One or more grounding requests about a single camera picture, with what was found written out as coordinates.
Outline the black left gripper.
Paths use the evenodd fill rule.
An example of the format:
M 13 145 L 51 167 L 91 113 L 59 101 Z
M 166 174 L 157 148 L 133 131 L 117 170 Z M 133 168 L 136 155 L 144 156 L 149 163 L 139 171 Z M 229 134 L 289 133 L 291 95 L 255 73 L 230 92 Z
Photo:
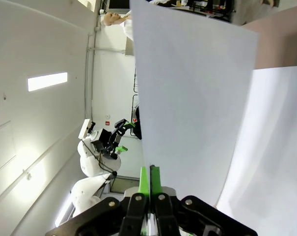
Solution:
M 120 153 L 128 150 L 125 146 L 118 146 L 121 137 L 125 135 L 127 130 L 135 128 L 135 124 L 122 119 L 115 123 L 114 128 L 111 132 L 105 129 L 92 131 L 90 142 L 99 154 L 105 158 L 117 160 Z

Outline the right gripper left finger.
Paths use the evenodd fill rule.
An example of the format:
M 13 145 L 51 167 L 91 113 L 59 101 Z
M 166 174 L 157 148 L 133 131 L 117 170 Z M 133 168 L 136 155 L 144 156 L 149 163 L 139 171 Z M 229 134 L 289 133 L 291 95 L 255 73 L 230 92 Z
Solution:
M 122 201 L 107 197 L 95 206 L 48 231 L 47 236 L 139 236 L 147 214 L 149 184 L 141 167 L 138 192 Z

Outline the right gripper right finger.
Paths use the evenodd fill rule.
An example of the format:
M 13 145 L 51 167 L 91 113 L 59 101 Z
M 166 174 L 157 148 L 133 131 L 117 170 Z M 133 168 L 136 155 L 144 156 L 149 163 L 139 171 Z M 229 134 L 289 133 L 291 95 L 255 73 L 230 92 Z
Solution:
M 256 236 L 248 226 L 227 216 L 196 196 L 181 200 L 166 193 L 161 186 L 160 168 L 150 166 L 151 210 L 157 222 L 158 235 L 179 236 Z

